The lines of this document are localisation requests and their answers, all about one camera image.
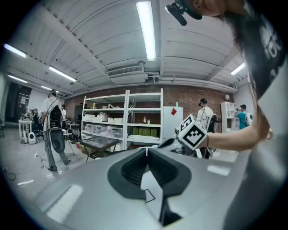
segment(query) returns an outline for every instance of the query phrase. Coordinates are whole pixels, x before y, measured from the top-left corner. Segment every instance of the gray pants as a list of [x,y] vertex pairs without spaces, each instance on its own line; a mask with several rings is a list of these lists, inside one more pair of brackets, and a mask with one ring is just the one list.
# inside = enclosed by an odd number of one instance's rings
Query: gray pants
[[[44,131],[44,145],[48,157],[49,166],[52,167],[53,170],[56,170],[57,167],[51,150],[50,130]],[[64,152],[59,153],[59,156],[64,164],[69,163],[69,159],[66,157]]]

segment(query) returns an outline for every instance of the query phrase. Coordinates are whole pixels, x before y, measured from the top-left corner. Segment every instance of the man in white shirt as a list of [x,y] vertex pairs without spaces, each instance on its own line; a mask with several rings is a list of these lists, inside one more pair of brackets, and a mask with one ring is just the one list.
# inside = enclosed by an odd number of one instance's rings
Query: man in white shirt
[[62,105],[62,117],[64,121],[66,121],[66,118],[67,118],[67,112],[65,108],[66,108],[65,105]]
[[201,106],[201,109],[198,111],[197,120],[201,122],[205,129],[207,129],[207,122],[213,114],[213,111],[207,106],[207,99],[205,98],[200,100],[199,106]]
[[[62,106],[60,101],[57,99],[57,93],[55,90],[51,90],[48,94],[48,98],[43,101],[41,112],[43,112],[43,116],[41,121],[44,121],[44,143],[45,143],[45,151],[48,156],[49,162],[49,170],[57,171],[57,167],[55,164],[55,160],[51,150],[51,141],[50,141],[50,113],[51,111],[58,106],[60,111],[62,112]],[[70,162],[70,160],[66,157],[65,153],[59,153],[61,160],[66,165]]]

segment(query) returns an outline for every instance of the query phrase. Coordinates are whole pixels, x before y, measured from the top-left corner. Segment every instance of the air conditioner vent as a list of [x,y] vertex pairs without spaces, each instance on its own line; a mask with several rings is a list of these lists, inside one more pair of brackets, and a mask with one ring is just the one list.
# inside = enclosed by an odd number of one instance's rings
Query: air conditioner vent
[[134,75],[134,74],[140,74],[140,73],[144,73],[144,69],[142,66],[131,66],[127,68],[109,71],[107,72],[107,75],[111,78],[114,78],[114,77],[118,77],[121,75],[130,75],[130,74]]

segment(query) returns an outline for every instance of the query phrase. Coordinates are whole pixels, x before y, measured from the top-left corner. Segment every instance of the ceiling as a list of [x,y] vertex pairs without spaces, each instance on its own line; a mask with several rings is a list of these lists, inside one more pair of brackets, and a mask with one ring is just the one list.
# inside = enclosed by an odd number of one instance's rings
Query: ceiling
[[[144,61],[145,71],[158,76],[146,84],[190,84],[236,91],[233,84],[245,78],[247,70],[230,74],[243,58],[234,48],[225,23],[208,17],[197,21],[185,15],[188,24],[182,27],[165,10],[171,0],[151,0],[157,59],[148,62],[136,2],[41,1],[8,42],[29,57],[4,51],[6,72],[27,80],[32,88],[43,85],[70,97],[122,85],[121,79],[115,83],[106,73]],[[77,81],[71,84],[49,66]]]

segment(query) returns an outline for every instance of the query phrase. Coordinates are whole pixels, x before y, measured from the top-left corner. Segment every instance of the headset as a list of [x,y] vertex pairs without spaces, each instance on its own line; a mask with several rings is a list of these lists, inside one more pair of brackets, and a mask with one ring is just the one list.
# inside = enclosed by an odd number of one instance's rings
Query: headset
[[186,19],[183,17],[184,12],[196,20],[201,20],[202,15],[196,13],[191,8],[188,8],[185,0],[175,0],[171,5],[165,7],[167,12],[173,16],[182,26],[187,25]]

